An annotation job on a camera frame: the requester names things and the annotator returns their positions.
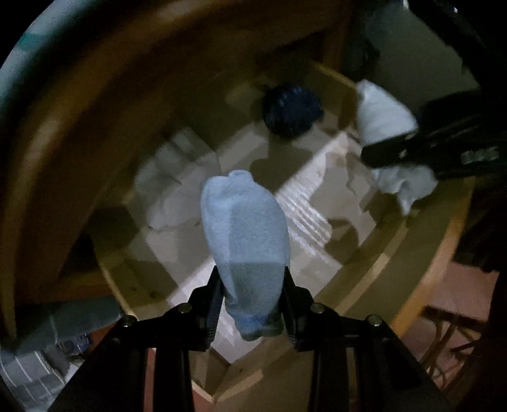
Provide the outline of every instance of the white surface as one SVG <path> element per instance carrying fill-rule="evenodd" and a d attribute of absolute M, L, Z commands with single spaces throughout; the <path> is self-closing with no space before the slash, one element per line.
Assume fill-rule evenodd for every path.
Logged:
<path fill-rule="evenodd" d="M 270 136 L 262 122 L 252 122 L 226 140 L 216 154 L 209 148 L 203 150 L 204 142 L 197 140 L 189 129 L 177 135 L 181 133 L 191 136 L 188 141 L 200 148 L 187 152 L 199 152 L 199 156 L 178 157 L 179 166 L 172 173 L 180 184 L 163 187 L 158 182 L 155 186 L 162 197 L 173 198 L 181 187 L 198 193 L 206 173 L 215 170 L 216 157 L 223 174 L 245 169 L 252 172 L 258 183 L 272 186 L 271 189 L 279 182 L 274 194 L 287 217 L 291 272 L 296 284 L 308 288 L 312 295 L 329 282 L 375 227 L 370 214 L 359 207 L 361 200 L 375 190 L 374 180 L 357 161 L 359 145 L 345 132 L 330 136 L 314 126 L 288 144 Z M 156 157 L 147 163 L 145 158 L 144 164 L 150 164 Z M 139 170 L 137 183 L 145 173 L 145 169 Z M 170 306 L 174 306 L 187 301 L 194 288 L 204 285 L 214 266 L 200 217 L 191 212 L 197 209 L 199 197 L 186 196 L 185 208 L 180 202 L 158 202 L 160 214 L 170 219 L 170 224 L 158 226 L 161 230 L 147 225 L 146 218 L 152 215 L 147 214 L 149 208 L 143 206 L 140 197 L 135 194 L 127 204 L 139 228 L 127 248 L 130 259 L 135 261 L 132 267 L 139 272 L 139 281 L 147 290 L 164 294 Z M 338 255 L 329 248 L 334 244 Z M 162 265 L 163 272 L 153 270 L 154 264 Z M 223 308 L 212 346 L 227 361 L 239 359 L 260 341 L 243 341 Z"/>
<path fill-rule="evenodd" d="M 188 128 L 176 133 L 144 161 L 134 180 L 148 226 L 161 230 L 199 220 L 202 186 L 220 173 L 206 143 Z"/>
<path fill-rule="evenodd" d="M 357 92 L 357 129 L 363 146 L 417 130 L 412 113 L 381 87 L 362 80 Z M 405 216 L 416 200 L 437 186 L 433 171 L 425 165 L 382 167 L 372 172 L 381 192 L 396 195 Z"/>

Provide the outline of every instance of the gray cloth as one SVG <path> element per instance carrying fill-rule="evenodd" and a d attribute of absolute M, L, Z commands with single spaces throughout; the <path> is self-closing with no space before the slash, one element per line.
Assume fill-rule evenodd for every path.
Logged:
<path fill-rule="evenodd" d="M 18 337 L 2 340 L 4 363 L 14 360 L 14 355 L 42 350 L 102 329 L 121 315 L 121 308 L 112 296 L 20 308 L 16 312 Z"/>
<path fill-rule="evenodd" d="M 18 338 L 0 342 L 0 376 L 25 410 L 47 410 L 69 368 L 55 345 L 108 326 L 122 314 L 112 297 L 20 309 Z"/>
<path fill-rule="evenodd" d="M 290 246 L 285 214 L 244 170 L 216 176 L 201 196 L 204 233 L 225 286 L 225 306 L 245 340 L 275 336 Z"/>

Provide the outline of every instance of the towel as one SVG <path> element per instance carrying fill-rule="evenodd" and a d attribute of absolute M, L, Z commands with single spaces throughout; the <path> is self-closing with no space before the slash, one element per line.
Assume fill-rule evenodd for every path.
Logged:
<path fill-rule="evenodd" d="M 291 251 L 274 196 L 244 170 L 215 176 L 201 195 L 204 234 L 225 287 L 225 308 L 244 340 L 283 330 L 278 307 Z"/>
<path fill-rule="evenodd" d="M 372 145 L 404 133 L 417 131 L 414 115 L 387 93 L 368 80 L 357 84 L 357 130 L 362 146 Z M 410 213 L 412 204 L 430 195 L 437 180 L 426 165 L 403 164 L 372 170 L 382 193 L 396 196 L 404 216 Z"/>

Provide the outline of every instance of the bolt head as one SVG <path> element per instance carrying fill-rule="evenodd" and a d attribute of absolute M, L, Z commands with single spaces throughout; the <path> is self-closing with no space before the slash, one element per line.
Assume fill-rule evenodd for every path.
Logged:
<path fill-rule="evenodd" d="M 372 326 L 380 326 L 382 325 L 382 318 L 378 315 L 369 315 L 368 323 Z"/>
<path fill-rule="evenodd" d="M 310 306 L 310 310 L 313 313 L 320 315 L 321 313 L 324 313 L 325 306 L 322 303 L 312 303 L 312 305 Z"/>
<path fill-rule="evenodd" d="M 178 305 L 178 312 L 180 312 L 180 313 L 188 313 L 191 310 L 192 310 L 192 305 L 189 304 L 188 302 L 180 303 Z"/>

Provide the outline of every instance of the white cloth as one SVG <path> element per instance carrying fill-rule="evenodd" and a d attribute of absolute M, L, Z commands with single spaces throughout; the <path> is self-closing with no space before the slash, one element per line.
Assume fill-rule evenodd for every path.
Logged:
<path fill-rule="evenodd" d="M 363 147 L 417 130 L 417 121 L 407 107 L 381 87 L 362 80 L 357 92 L 357 130 Z M 396 195 L 404 216 L 416 200 L 428 196 L 437 186 L 433 171 L 424 165 L 383 167 L 372 173 L 381 192 Z"/>
<path fill-rule="evenodd" d="M 202 186 L 221 172 L 216 154 L 192 130 L 176 133 L 144 161 L 134 180 L 148 226 L 161 230 L 200 219 Z"/>

